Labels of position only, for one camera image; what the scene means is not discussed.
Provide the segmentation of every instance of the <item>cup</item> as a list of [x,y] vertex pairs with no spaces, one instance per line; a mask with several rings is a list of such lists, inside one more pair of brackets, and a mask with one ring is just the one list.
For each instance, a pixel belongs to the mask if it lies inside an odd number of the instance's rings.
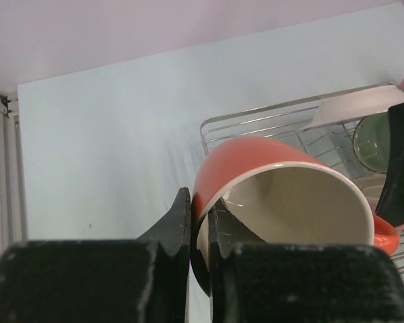
[[231,139],[202,163],[193,189],[192,214],[196,246],[206,264],[206,214],[220,198],[238,220],[269,243],[374,243],[373,214],[358,187],[281,141],[251,136]]

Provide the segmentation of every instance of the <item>wire rack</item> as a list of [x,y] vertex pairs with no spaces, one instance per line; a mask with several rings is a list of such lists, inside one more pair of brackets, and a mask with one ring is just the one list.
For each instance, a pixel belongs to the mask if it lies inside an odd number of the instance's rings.
[[[208,154],[228,139],[245,135],[260,135],[293,145],[352,180],[373,176],[376,173],[366,169],[354,153],[352,138],[354,131],[359,127],[360,120],[349,120],[307,131],[299,131],[299,129],[311,122],[313,114],[322,101],[388,84],[357,87],[209,118],[201,125],[204,150]],[[400,246],[392,259],[397,265],[398,271],[404,274],[404,231],[400,230],[399,234],[401,237]]]

